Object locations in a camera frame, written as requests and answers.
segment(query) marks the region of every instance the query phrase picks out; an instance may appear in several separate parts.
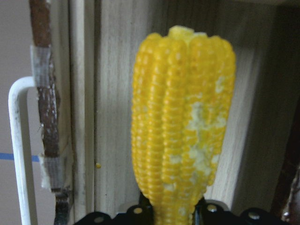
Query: metal screw head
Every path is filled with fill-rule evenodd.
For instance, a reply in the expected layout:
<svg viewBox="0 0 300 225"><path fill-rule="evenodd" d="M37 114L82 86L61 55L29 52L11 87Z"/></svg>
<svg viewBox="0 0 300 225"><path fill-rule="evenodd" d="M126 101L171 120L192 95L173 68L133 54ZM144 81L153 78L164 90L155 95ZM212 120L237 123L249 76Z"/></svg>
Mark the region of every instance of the metal screw head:
<svg viewBox="0 0 300 225"><path fill-rule="evenodd" d="M95 219L94 219L94 223L95 224L100 224L100 223L102 223L104 221L104 218L103 217L96 217Z"/></svg>
<svg viewBox="0 0 300 225"><path fill-rule="evenodd" d="M217 207L216 207L215 205L209 204L209 205L207 206L207 210L208 210L209 212L216 212L218 209L217 209Z"/></svg>
<svg viewBox="0 0 300 225"><path fill-rule="evenodd" d="M135 214L140 214L140 213L142 213L142 211L143 211L143 209L142 208L135 208L134 210L133 210L133 212L135 213Z"/></svg>
<svg viewBox="0 0 300 225"><path fill-rule="evenodd" d="M260 218L259 214L257 212L249 212L248 213L249 218L258 220Z"/></svg>

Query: damaged kernel area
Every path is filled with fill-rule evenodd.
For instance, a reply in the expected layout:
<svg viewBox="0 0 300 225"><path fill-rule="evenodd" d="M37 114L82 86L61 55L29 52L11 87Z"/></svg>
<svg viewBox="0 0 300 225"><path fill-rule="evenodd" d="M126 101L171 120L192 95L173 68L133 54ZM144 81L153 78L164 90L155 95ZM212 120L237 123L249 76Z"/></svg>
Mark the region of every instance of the damaged kernel area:
<svg viewBox="0 0 300 225"><path fill-rule="evenodd" d="M190 225L215 178L235 73L231 45L175 26L150 34L133 77L132 161L156 225Z"/></svg>

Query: white rod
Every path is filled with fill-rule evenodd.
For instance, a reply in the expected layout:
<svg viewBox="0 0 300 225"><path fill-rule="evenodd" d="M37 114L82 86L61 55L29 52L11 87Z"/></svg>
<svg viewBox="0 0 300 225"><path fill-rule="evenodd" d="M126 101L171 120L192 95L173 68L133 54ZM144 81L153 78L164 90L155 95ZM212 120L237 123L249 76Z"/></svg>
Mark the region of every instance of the white rod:
<svg viewBox="0 0 300 225"><path fill-rule="evenodd" d="M22 225L38 225L27 111L27 92L34 86L33 77L20 78L11 86L8 95Z"/></svg>

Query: yellow corn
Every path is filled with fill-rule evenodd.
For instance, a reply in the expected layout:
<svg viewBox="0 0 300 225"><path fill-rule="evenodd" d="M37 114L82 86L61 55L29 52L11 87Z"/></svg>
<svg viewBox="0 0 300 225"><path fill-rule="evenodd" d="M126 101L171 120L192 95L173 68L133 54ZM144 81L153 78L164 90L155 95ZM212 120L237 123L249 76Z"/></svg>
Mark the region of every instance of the yellow corn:
<svg viewBox="0 0 300 225"><path fill-rule="evenodd" d="M150 34L133 76L132 161L155 225L190 225L214 181L235 73L231 45L175 26Z"/></svg>

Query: wooden wall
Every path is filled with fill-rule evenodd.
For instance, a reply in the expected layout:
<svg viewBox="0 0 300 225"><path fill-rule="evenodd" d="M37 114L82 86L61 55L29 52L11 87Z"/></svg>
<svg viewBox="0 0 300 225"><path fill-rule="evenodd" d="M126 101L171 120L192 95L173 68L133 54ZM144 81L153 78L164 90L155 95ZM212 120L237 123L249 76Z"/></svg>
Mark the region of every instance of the wooden wall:
<svg viewBox="0 0 300 225"><path fill-rule="evenodd" d="M215 184L206 198L234 212L270 209L300 94L297 8L228 0L97 0L95 210L138 199L130 155L131 81L139 44L183 25L229 40L235 91Z"/></svg>

